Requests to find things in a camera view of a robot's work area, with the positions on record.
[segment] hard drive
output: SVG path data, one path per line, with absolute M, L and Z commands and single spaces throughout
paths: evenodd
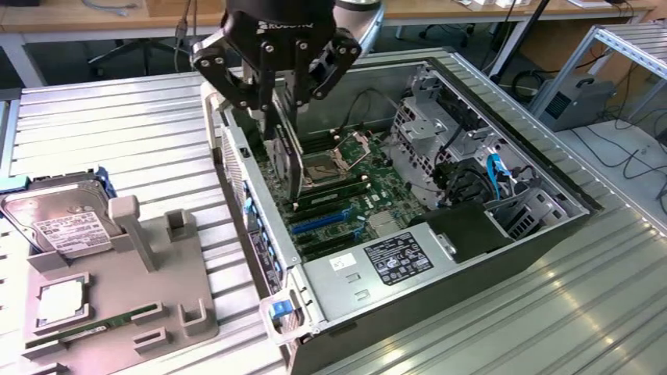
M 53 252 L 69 259 L 111 248 L 121 234 L 107 217 L 116 193 L 106 171 L 57 177 L 10 177 L 0 181 L 0 213 L 26 240 L 33 252 Z

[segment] power supply label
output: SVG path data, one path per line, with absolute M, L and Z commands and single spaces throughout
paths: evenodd
M 393 285 L 433 268 L 409 232 L 365 247 L 364 251 L 385 285 Z
M 94 212 L 39 221 L 31 226 L 58 252 L 85 250 L 109 243 L 107 233 Z

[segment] wooden desk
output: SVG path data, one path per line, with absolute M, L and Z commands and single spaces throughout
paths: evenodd
M 6 8 L 0 16 L 0 27 L 5 33 L 0 37 L 11 65 L 26 87 L 42 86 L 43 80 L 23 49 L 25 44 L 53 41 L 89 41 L 130 38 L 165 38 L 173 36 L 178 17 L 148 17 L 144 0 L 103 0 L 105 5 L 138 2 L 138 9 L 129 9 L 128 17 L 87 8 L 79 0 L 42 0 L 41 6 Z M 634 8 L 636 22 L 653 6 L 646 0 L 629 0 Z M 525 28 L 526 20 L 534 12 L 536 3 L 512 10 L 509 21 L 517 22 L 497 58 L 492 72 L 497 70 L 517 36 Z M 505 19 L 508 9 L 486 5 L 470 10 L 450 0 L 384 0 L 384 26 L 405 26 L 446 23 L 492 23 Z M 578 18 L 617 17 L 617 10 L 580 9 L 566 0 L 550 0 L 540 20 L 569 20 Z M 210 34 L 220 23 L 221 14 L 197 16 L 197 33 Z
M 126 30 L 176 27 L 178 16 L 149 17 L 144 0 L 103 0 L 103 5 L 140 4 L 128 9 L 126 17 L 86 7 L 79 0 L 41 0 L 37 7 L 9 7 L 1 21 L 6 32 L 39 33 L 54 31 Z M 198 26 L 216 26 L 221 13 L 197 15 Z

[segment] blue pcie slot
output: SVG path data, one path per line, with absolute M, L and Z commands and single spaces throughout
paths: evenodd
M 308 223 L 298 224 L 292 228 L 292 234 L 300 234 L 308 232 L 309 230 L 314 230 L 317 228 L 325 227 L 333 223 L 338 223 L 345 221 L 350 215 L 352 208 L 344 209 L 338 213 L 333 213 L 329 216 L 324 216 L 322 218 L 313 220 Z

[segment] aluminum extrusion table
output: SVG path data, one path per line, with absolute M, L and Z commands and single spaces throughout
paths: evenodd
M 622 54 L 660 78 L 660 82 L 644 95 L 628 117 L 636 114 L 644 104 L 654 96 L 654 93 L 664 86 L 667 80 L 667 24 L 638 23 L 634 25 L 596 25 L 590 27 L 585 37 L 582 37 L 581 43 L 573 51 L 549 87 L 538 94 L 538 97 L 530 104 L 530 112 L 534 117 L 540 117 L 540 114 L 544 112 L 545 107 L 550 103 L 550 99 L 560 89 L 564 79 L 573 72 L 578 61 L 588 53 L 588 49 L 594 41 L 600 41 L 614 52 Z
M 605 211 L 528 271 L 321 373 L 664 371 L 667 244 L 660 224 L 641 219 L 640 207 L 458 55 L 434 49 L 397 53 L 438 58 Z M 9 131 L 11 119 L 3 124 L 13 145 L 6 170 L 34 176 L 59 166 L 101 163 L 118 192 L 137 195 L 141 217 L 180 207 L 197 217 L 220 334 L 122 374 L 280 374 L 284 364 L 260 325 L 257 296 L 208 158 L 200 83 L 196 74 L 185 73 L 25 90 L 9 110 L 17 132 Z M 21 287 L 26 247 L 2 228 L 0 298 L 6 298 L 2 292 Z M 19 293 L 0 305 L 0 373 L 15 373 Z

